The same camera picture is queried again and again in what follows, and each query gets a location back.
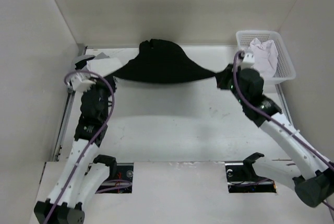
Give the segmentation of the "black tank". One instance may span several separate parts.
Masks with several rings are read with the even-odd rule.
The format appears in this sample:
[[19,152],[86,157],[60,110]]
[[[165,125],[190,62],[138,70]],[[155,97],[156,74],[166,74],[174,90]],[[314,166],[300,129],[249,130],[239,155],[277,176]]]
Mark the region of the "black tank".
[[181,84],[218,78],[220,74],[192,61],[176,43],[151,39],[140,43],[138,55],[112,75],[151,84]]
[[87,60],[81,60],[75,63],[75,70],[82,70],[87,64]]

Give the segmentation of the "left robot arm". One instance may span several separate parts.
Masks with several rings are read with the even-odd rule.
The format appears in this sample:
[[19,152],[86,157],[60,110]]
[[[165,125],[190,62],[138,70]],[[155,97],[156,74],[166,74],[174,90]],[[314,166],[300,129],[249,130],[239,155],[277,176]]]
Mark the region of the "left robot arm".
[[45,201],[38,201],[38,223],[83,223],[88,203],[103,181],[117,176],[114,157],[98,154],[114,109],[115,80],[93,79],[81,96],[81,115],[73,145],[56,185]]

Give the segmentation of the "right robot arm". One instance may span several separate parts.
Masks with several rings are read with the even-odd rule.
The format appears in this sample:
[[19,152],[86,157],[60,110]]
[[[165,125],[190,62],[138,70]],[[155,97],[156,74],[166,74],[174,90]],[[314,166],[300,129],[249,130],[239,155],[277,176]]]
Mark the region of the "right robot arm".
[[291,188],[307,206],[315,208],[333,194],[333,162],[316,151],[289,122],[281,108],[263,94],[264,80],[252,68],[229,64],[215,75],[217,87],[236,97],[246,117],[269,135],[289,156],[295,168],[277,166],[254,153],[243,161],[248,180],[258,176]]

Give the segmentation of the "white tank top in basket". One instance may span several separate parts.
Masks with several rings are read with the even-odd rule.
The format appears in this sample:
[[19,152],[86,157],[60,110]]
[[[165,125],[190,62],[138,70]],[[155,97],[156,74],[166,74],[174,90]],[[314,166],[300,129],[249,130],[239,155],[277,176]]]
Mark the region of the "white tank top in basket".
[[258,38],[254,38],[248,49],[254,54],[253,68],[258,70],[264,78],[272,78],[277,70],[279,55],[274,40],[261,42]]

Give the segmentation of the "folded white tank top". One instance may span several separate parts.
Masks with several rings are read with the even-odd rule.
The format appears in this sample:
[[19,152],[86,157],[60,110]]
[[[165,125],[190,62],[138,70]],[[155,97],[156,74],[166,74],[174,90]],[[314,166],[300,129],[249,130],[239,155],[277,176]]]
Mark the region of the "folded white tank top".
[[122,67],[117,58],[93,59],[87,62],[87,70],[105,77]]

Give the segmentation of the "folded black tank top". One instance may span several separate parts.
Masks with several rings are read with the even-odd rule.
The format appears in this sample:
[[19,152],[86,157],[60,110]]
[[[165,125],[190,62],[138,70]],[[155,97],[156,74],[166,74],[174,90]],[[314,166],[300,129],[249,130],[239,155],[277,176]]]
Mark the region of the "folded black tank top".
[[75,70],[82,70],[87,64],[87,60],[81,60],[75,63]]

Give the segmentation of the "bottom grey tank top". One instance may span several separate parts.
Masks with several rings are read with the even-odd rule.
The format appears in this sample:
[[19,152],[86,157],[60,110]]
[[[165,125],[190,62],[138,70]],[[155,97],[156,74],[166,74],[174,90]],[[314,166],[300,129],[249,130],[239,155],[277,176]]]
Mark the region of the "bottom grey tank top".
[[88,61],[90,61],[94,58],[95,58],[94,55],[85,55],[84,54],[84,55],[81,55],[81,56],[77,56],[72,60],[71,65],[70,65],[70,69],[69,69],[70,75],[67,74],[66,77],[64,78],[64,83],[67,87],[67,92],[68,93],[75,92],[71,88],[71,84],[70,84],[70,80],[69,80],[70,76],[75,74],[75,73],[80,73],[80,71],[81,71],[81,70],[75,70],[75,63],[77,63],[78,61],[81,61],[81,60],[87,60],[87,62],[88,62]]

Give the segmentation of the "folded grey tank top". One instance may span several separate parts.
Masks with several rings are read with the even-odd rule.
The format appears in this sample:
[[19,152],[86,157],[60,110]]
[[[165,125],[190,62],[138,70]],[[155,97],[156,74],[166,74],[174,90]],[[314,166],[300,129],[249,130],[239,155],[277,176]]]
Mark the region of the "folded grey tank top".
[[95,60],[101,60],[101,59],[108,59],[110,58],[108,55],[106,55],[105,53],[101,52],[98,55],[95,56]]

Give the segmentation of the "white plastic basket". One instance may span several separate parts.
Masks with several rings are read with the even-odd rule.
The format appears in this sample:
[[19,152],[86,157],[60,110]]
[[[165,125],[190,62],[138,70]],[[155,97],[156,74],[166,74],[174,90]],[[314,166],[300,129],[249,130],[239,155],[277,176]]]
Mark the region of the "white plastic basket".
[[293,80],[296,78],[296,72],[292,64],[291,58],[284,45],[282,37],[275,31],[268,30],[243,30],[236,33],[237,46],[239,50],[249,50],[249,44],[254,38],[258,38],[261,42],[274,40],[278,50],[278,64],[275,75],[272,78],[264,78],[265,85],[276,85],[286,80]]

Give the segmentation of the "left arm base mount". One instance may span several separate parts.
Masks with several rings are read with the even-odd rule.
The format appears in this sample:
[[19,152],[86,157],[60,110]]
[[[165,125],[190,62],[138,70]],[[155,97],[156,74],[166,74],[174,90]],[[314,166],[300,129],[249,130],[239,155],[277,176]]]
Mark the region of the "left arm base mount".
[[120,163],[116,171],[109,175],[107,179],[97,189],[97,194],[129,194],[132,193],[134,178],[134,164]]

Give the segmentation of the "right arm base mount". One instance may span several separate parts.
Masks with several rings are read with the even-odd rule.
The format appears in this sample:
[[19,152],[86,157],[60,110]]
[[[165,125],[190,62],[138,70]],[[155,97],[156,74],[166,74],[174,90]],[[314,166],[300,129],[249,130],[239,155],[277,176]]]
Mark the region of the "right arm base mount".
[[243,161],[225,163],[226,179],[229,193],[276,193],[273,180],[258,176],[253,164],[264,157],[261,153],[254,153]]

